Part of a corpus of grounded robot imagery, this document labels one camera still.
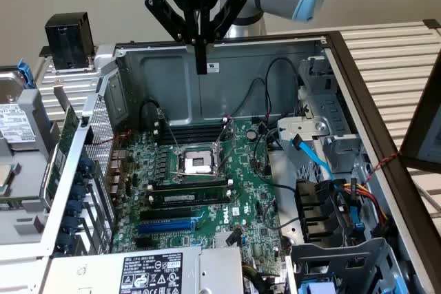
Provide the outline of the green graphics card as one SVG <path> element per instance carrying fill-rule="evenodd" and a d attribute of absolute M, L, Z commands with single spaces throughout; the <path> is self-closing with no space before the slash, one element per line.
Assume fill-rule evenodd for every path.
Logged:
<path fill-rule="evenodd" d="M 56 123 L 53 123 L 51 128 L 57 134 L 56 145 L 50 154 L 40 188 L 40 198 L 46 209 L 50 209 L 52 206 L 72 146 L 74 134 L 79 125 L 79 119 L 64 91 L 64 87 L 62 85 L 55 85 L 53 90 L 62 110 L 65 112 L 65 118 L 61 132 L 57 131 L 59 127 Z"/>

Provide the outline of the open grey PC case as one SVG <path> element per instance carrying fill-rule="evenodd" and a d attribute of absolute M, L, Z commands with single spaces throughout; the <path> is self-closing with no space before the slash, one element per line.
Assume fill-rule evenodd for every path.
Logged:
<path fill-rule="evenodd" d="M 362 139 L 356 177 L 314 182 L 329 190 L 340 225 L 340 246 L 383 238 L 391 247 L 411 294 L 441 294 L 441 190 L 433 198 L 408 168 L 400 148 L 430 75 L 441 41 L 427 30 L 387 30 L 374 39 L 364 32 L 322 32 L 248 37 L 217 43 L 208 63 L 219 73 L 198 75 L 189 48 L 175 43 L 102 46 L 99 84 L 90 91 L 74 134 L 50 212 L 52 241 L 40 291 L 56 258 L 112 252 L 116 211 L 112 154 L 136 132 L 153 132 L 161 107 L 172 126 L 249 120 L 266 130 L 269 174 L 285 256 L 276 275 L 264 275 L 241 259 L 244 294 L 288 294 L 287 257 L 305 243 L 296 206 L 296 183 L 281 145 L 278 121 L 299 114 L 300 61 L 327 58 Z M 85 145 L 89 126 L 92 145 Z M 57 248 L 61 220 L 79 159 L 94 161 L 79 228 L 71 251 Z"/>

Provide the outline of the black CPU cooler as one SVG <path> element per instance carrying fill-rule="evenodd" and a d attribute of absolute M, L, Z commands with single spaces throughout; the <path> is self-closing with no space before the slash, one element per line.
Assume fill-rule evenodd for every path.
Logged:
<path fill-rule="evenodd" d="M 56 71 L 94 68 L 95 46 L 87 12 L 54 14 L 45 24 L 45 33 Z"/>

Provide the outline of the thin metal locking lever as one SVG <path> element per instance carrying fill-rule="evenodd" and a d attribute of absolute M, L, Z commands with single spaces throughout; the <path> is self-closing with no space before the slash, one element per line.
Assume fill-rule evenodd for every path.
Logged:
<path fill-rule="evenodd" d="M 171 125 L 170 125 L 170 123 L 169 123 L 169 121 L 167 119 L 165 111 L 161 107 L 158 109 L 158 117 L 165 121 L 165 125 L 166 125 L 166 127 L 167 127 L 167 129 L 168 129 L 168 131 L 169 131 L 173 141 L 174 141 L 174 144 L 176 145 L 177 148 L 179 148 L 178 141 L 177 141 L 177 139 L 176 139 L 176 137 L 175 137 L 175 135 L 174 135 L 174 133 L 172 131 L 172 127 L 171 127 Z"/>

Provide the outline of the metal socket cover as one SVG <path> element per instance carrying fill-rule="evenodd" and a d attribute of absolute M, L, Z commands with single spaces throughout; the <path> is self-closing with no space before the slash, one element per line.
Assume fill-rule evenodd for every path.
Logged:
<path fill-rule="evenodd" d="M 228 118 L 222 132 L 212 144 L 214 152 L 214 173 L 218 175 L 236 149 L 236 121 Z"/>

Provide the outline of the silver disk bay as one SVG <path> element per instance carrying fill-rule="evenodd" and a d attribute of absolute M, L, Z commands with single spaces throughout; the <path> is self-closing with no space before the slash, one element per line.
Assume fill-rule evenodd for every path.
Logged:
<path fill-rule="evenodd" d="M 278 121 L 294 178 L 350 183 L 364 147 L 333 68 L 327 58 L 311 56 L 300 61 L 298 72 L 299 114 Z"/>

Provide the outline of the CPU socket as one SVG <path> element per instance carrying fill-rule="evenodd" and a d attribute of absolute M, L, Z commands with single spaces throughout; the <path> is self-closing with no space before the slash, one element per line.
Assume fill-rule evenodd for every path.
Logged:
<path fill-rule="evenodd" d="M 215 181 L 225 177 L 221 168 L 222 148 L 215 143 L 175 147 L 172 151 L 172 182 Z"/>

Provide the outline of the green Dell motherboard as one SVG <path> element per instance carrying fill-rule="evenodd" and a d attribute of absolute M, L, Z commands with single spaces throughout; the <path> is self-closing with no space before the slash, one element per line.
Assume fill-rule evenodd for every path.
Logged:
<path fill-rule="evenodd" d="M 237 231 L 242 235 L 240 249 L 242 261 L 264 275 L 281 272 L 285 250 L 282 245 L 277 211 L 271 208 L 274 189 L 267 183 L 269 159 L 266 130 L 263 125 L 249 120 L 236 121 L 236 149 L 223 168 L 228 187 L 183 189 L 173 191 L 223 191 L 230 203 L 211 204 L 189 208 L 194 212 L 190 218 L 196 226 L 187 231 L 168 231 L 139 235 L 137 227 L 151 220 L 141 222 L 139 212 L 152 208 L 147 201 L 150 193 L 173 192 L 151 191 L 149 184 L 173 183 L 170 165 L 173 148 L 176 145 L 159 145 L 162 132 L 136 132 L 122 140 L 112 154 L 111 169 L 114 174 L 112 197 L 116 211 L 116 230 L 112 238 L 112 252 L 127 253 L 141 250 L 171 249 L 199 246 L 214 249 L 216 232 Z M 252 142 L 246 132 L 253 129 L 257 139 Z M 138 249 L 135 239 L 149 237 L 154 247 Z"/>

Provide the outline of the silver hard disk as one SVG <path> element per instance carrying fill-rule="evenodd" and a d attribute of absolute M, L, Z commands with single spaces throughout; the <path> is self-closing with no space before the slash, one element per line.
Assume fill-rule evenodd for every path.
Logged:
<path fill-rule="evenodd" d="M 0 66 L 0 137 L 10 145 L 34 144 L 36 136 L 19 98 L 27 90 L 25 74 L 12 66 Z"/>

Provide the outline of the grey parts rack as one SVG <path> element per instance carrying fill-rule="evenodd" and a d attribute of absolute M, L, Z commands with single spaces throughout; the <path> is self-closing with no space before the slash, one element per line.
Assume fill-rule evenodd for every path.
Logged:
<path fill-rule="evenodd" d="M 0 137 L 0 165 L 20 164 L 6 198 L 40 198 L 40 188 L 49 157 L 56 145 L 56 136 L 37 89 L 24 90 L 19 106 L 26 113 L 36 136 L 34 144 L 10 146 Z M 40 242 L 50 209 L 0 211 L 0 246 Z"/>

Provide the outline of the black fan shroud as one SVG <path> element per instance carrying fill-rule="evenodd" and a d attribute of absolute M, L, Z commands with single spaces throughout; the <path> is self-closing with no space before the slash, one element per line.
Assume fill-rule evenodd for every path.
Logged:
<path fill-rule="evenodd" d="M 340 225 L 326 186 L 298 180 L 296 206 L 305 243 L 322 248 L 341 245 Z"/>

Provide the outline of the blue expansion slot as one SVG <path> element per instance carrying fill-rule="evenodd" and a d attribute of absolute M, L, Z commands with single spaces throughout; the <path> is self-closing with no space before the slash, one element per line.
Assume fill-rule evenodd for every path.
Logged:
<path fill-rule="evenodd" d="M 164 220 L 163 222 L 148 222 L 138 225 L 139 235 L 148 233 L 162 233 L 168 231 L 187 231 L 196 226 L 196 221 L 192 219 Z"/>

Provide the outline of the dark brown framed panel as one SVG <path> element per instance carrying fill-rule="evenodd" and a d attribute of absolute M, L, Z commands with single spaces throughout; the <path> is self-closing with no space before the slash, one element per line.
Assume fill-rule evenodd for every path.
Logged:
<path fill-rule="evenodd" d="M 441 174 L 441 62 L 433 66 L 400 153 L 406 167 Z"/>

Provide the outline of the silver chipset heat sink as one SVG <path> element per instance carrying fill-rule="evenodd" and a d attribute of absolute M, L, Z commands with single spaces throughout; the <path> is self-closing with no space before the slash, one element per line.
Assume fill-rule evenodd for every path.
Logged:
<path fill-rule="evenodd" d="M 214 236 L 214 248 L 240 246 L 242 235 L 237 231 L 216 232 Z"/>

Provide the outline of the silver CPU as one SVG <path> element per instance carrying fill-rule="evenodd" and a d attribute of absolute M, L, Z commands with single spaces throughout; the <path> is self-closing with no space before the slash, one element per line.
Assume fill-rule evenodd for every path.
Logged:
<path fill-rule="evenodd" d="M 13 178 L 20 172 L 20 164 L 0 165 L 0 196 L 5 196 L 10 190 Z"/>

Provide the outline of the grey power supply with label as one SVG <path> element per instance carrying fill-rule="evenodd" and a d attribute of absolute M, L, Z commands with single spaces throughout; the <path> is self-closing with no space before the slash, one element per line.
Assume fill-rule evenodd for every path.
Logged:
<path fill-rule="evenodd" d="M 43 294 L 244 294 L 240 251 L 193 246 L 56 258 Z"/>

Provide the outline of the grey disk bay cage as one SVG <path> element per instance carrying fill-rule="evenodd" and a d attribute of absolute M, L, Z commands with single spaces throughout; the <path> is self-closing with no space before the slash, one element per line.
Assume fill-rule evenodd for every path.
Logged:
<path fill-rule="evenodd" d="M 336 294 L 411 294 L 383 238 L 334 248 L 296 245 L 286 267 L 288 294 L 298 294 L 305 282 L 333 282 Z"/>

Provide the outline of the blue plastic drive latch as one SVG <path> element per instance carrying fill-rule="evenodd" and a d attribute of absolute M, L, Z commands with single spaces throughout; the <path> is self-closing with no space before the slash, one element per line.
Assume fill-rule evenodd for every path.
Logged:
<path fill-rule="evenodd" d="M 298 294 L 336 294 L 333 282 L 305 282 L 298 289 Z"/>

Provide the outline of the blue disk bracket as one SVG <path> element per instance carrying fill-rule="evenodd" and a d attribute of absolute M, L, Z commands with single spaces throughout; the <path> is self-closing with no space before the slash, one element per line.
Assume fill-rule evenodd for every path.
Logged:
<path fill-rule="evenodd" d="M 23 75 L 26 86 L 31 89 L 36 89 L 37 86 L 34 81 L 32 70 L 30 69 L 30 66 L 23 61 L 23 59 L 20 59 L 17 63 L 17 69 Z"/>

